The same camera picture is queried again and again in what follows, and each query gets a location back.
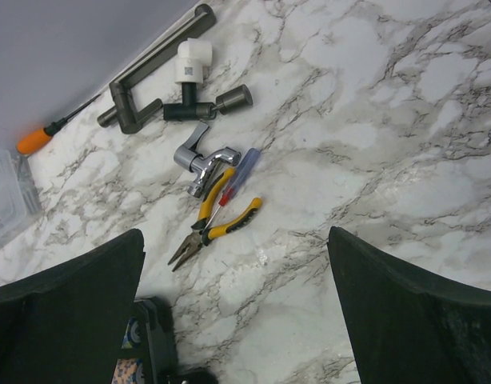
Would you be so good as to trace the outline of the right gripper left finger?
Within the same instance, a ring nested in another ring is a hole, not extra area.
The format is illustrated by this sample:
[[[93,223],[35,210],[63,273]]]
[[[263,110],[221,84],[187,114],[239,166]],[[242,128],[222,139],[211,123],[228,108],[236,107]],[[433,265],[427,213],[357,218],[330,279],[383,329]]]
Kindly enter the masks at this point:
[[[145,261],[132,229],[0,286],[0,383],[109,383]]]

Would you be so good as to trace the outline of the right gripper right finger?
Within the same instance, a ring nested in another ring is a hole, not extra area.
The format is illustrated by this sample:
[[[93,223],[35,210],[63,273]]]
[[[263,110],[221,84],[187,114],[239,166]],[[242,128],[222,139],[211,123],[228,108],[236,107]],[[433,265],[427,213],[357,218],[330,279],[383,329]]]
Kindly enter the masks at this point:
[[[329,260],[363,383],[491,383],[491,291],[332,227]]]

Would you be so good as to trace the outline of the black foam-lined poker case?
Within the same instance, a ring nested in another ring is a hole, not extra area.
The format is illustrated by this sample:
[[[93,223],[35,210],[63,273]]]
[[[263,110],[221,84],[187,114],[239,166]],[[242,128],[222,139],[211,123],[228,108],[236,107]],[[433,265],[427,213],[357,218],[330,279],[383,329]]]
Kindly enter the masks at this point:
[[[174,337],[174,319],[167,301],[160,298],[137,300],[130,318],[139,322],[141,345],[121,349],[120,358],[140,358],[145,383],[217,383],[217,377],[206,368],[183,370],[178,364]]]

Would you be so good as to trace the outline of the peach blue poker chip stack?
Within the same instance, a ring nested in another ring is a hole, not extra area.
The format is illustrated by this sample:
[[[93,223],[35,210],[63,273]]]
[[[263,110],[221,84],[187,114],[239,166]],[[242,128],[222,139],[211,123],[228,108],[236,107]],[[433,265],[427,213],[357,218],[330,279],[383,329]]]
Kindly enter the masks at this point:
[[[120,358],[117,360],[112,384],[144,384],[143,363],[140,358]]]

